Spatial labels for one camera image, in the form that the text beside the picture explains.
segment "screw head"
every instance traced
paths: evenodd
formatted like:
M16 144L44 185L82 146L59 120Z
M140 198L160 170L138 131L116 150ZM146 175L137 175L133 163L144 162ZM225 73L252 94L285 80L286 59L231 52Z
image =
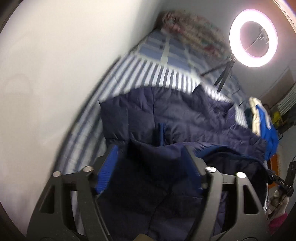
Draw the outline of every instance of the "screw head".
M93 170L94 170L94 168L92 166L86 166L86 167L83 168L84 172L91 172Z
M214 167L206 167L205 169L206 169L206 171L208 171L208 172L216 172L216 171L217 171L217 169L214 168Z
M207 183L202 183L201 186L202 186L202 189L207 189L209 185Z
M238 172L237 173L237 177L239 177L239 178L245 178L246 177L246 174L244 174L243 172Z
M56 171L52 174L53 177L59 177L61 175L62 175L62 173L60 171Z

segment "black plastic bracket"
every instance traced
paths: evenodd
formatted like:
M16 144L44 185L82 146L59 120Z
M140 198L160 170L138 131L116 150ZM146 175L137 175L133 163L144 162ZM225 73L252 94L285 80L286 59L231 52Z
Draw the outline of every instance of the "black plastic bracket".
M94 198L97 173L113 146L98 157L94 169L51 176L30 219L27 238L31 241L112 241ZM86 236L77 233L70 191L77 191L78 207Z
M261 207L259 198L252 184L244 173L237 176L221 174L218 170L206 168L205 162L197 158L194 148L186 147L192 161L195 163L199 173L206 173L209 177L209 191L202 218L198 224L194 224L186 240L189 241L243 241L257 240L266 241L270 238L265 214ZM235 224L227 231L211 237L218 214L223 185L235 185L237 193L237 210ZM249 199L245 198L245 192L249 192ZM254 206L255 212L246 214L246 205Z

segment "white wall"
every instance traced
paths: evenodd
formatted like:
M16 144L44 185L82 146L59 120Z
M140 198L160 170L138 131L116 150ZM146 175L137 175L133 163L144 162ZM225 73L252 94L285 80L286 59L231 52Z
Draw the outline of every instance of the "white wall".
M282 165L282 178L285 179L290 162L296 156L296 126L291 127L284 133L283 139L280 140L280 145L283 147L283 165ZM296 202L296 191L288 203L287 212L290 212Z
M0 201L27 225L56 152L108 67L162 0L24 0L0 34Z
M273 59L259 68L249 68L238 61L233 73L247 94L260 97L279 78L288 65L296 70L296 34L284 14L271 0L166 0L163 9L182 9L204 16L219 27L228 41L232 21L245 9L257 9L273 22L279 39Z

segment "light stand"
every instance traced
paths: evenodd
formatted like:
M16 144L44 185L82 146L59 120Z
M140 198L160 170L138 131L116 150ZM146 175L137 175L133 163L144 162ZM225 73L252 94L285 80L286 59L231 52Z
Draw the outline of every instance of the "light stand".
M253 46L254 43L256 43L256 42L259 41L259 40L263 40L263 39L265 39L265 40L267 41L266 44L268 44L269 41L268 41L267 34L266 34L266 32L264 31L264 29L262 28L262 29L260 30L260 34L259 34L258 38L257 38L257 39L256 39L256 40L255 40L255 41L254 41L254 42L248 47L248 48L246 48L246 51L247 51L251 46ZM217 79L217 81L216 81L215 84L214 84L214 86L217 86L217 85L219 84L219 82L221 82L220 85L219 85L219 87L218 87L218 89L217 89L217 92L220 92L220 91L222 90L223 85L225 84L225 81L226 81L226 79L227 79L227 77L228 77L228 75L229 75L229 73L230 73L230 71L231 71L231 69L232 69L234 63L235 63L235 60L236 60L236 58L234 57L234 55L233 55L233 53L232 53L232 54L231 54L231 57L230 57L230 59L227 61L227 63L225 63L225 64L220 64L220 65L218 65L218 66L216 66L216 67L214 67L214 68L208 70L207 72L202 73L201 76L204 77L205 75L207 75L207 74L209 74L209 73L211 73L211 72L213 72L213 71L216 71L216 70L218 70L218 69L220 69L220 68L222 68L222 67L225 66L224 71L222 72L222 74L219 76L219 78Z

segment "striped bedsheet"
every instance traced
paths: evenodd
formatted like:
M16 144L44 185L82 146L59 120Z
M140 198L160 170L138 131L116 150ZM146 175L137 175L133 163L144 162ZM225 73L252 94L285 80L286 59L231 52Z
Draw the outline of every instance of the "striped bedsheet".
M63 174L77 172L86 165L92 165L96 157L104 154L106 145L99 102L141 86L166 87L190 94L200 83L213 99L224 102L232 101L223 94L217 93L212 86L201 82L199 78L192 78L133 53L123 57L101 82L87 104L61 150L62 153L59 155L55 170ZM236 104L235 108L237 123L247 128L244 112Z
M153 31L133 49L133 52L142 58L167 65L194 78L200 78L202 73L221 64L220 60L197 52L190 45L183 44L174 36L166 33L165 30ZM223 70L224 68L221 68L211 72L202 80L209 85L214 85ZM238 79L232 72L223 85L221 93L242 109L249 107L249 97L244 93Z

